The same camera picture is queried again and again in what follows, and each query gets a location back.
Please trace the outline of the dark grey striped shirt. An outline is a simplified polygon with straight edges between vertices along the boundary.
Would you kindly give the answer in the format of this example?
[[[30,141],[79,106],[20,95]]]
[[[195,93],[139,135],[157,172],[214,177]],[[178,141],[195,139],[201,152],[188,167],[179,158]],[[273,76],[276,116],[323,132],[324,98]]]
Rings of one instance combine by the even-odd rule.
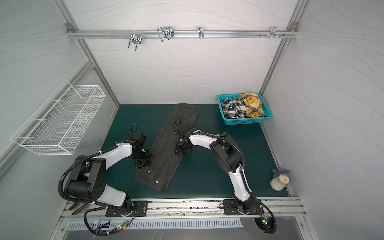
[[[172,122],[189,131],[195,127],[199,115],[200,112],[194,105],[185,103],[176,105],[151,148],[153,156],[151,165],[135,171],[134,179],[137,182],[156,191],[168,189],[182,160],[182,157],[175,152],[179,138],[172,127]]]

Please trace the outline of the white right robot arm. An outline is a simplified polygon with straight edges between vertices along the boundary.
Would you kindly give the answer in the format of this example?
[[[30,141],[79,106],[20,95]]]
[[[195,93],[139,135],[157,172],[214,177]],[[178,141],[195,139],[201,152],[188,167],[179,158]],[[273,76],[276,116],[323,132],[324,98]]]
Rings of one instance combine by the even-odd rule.
[[[234,139],[228,134],[213,135],[197,129],[181,132],[175,129],[178,136],[175,152],[178,156],[190,155],[194,146],[212,151],[219,167],[226,172],[234,188],[233,203],[222,203],[223,210],[234,211],[236,214],[249,215],[256,212],[257,227],[265,234],[273,234],[277,230],[277,220],[272,211],[253,195],[245,176],[245,156]]]

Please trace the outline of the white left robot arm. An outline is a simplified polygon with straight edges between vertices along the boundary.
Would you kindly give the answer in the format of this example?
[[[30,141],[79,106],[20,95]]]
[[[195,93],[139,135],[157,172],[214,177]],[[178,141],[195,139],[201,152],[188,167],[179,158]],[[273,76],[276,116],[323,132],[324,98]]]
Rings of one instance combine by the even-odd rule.
[[[77,157],[59,180],[59,195],[67,201],[105,207],[113,215],[130,215],[134,211],[131,197],[107,184],[107,170],[126,159],[132,159],[138,169],[149,165],[152,154],[145,150],[145,141],[144,134],[132,133],[105,151]]]

